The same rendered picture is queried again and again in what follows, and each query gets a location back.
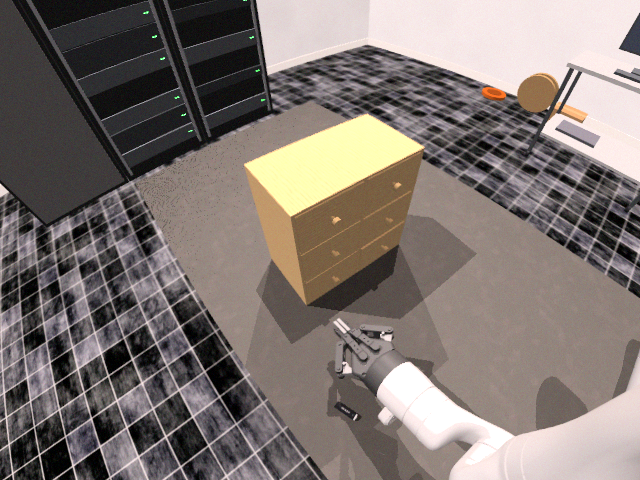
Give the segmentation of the light wooden chest of drawers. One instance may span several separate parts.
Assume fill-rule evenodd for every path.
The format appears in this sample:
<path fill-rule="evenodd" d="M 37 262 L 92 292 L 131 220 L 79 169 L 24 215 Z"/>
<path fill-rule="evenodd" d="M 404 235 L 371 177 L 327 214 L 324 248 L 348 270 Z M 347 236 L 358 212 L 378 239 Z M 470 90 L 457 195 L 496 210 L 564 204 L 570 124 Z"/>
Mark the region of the light wooden chest of drawers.
<path fill-rule="evenodd" d="M 411 191 L 405 224 L 424 149 L 365 114 L 244 164 L 271 258 L 306 306 L 336 286 L 308 302 L 305 283 L 356 251 L 357 273 L 360 248 L 388 231 L 360 247 L 363 219 Z M 364 216 L 368 178 L 417 153 L 413 188 Z M 361 218 L 300 253 L 294 217 L 363 181 Z M 305 282 L 300 256 L 358 221 L 358 249 Z"/>

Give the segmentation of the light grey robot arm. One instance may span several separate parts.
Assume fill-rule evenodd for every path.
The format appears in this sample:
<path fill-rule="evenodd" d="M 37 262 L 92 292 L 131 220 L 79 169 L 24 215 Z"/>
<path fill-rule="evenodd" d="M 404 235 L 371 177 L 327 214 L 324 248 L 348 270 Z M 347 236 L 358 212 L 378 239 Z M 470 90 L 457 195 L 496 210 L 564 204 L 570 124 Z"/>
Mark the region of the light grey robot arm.
<path fill-rule="evenodd" d="M 518 436 L 457 406 L 410 362 L 384 379 L 377 398 L 385 406 L 380 421 L 398 418 L 429 450 L 474 444 L 449 480 L 640 480 L 640 350 L 625 393 Z"/>

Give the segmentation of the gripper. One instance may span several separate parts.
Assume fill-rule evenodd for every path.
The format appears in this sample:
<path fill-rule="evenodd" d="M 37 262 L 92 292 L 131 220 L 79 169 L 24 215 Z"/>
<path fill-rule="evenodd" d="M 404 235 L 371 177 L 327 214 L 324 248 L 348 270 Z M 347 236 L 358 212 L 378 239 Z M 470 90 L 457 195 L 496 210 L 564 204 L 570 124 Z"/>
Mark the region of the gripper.
<path fill-rule="evenodd" d="M 384 379 L 399 365 L 410 362 L 395 350 L 392 327 L 362 324 L 359 328 L 353 328 L 339 318 L 333 324 L 335 333 L 341 339 L 336 344 L 335 360 L 335 371 L 339 379 L 353 375 L 377 397 Z M 347 348 L 351 352 L 351 368 L 345 362 Z"/>

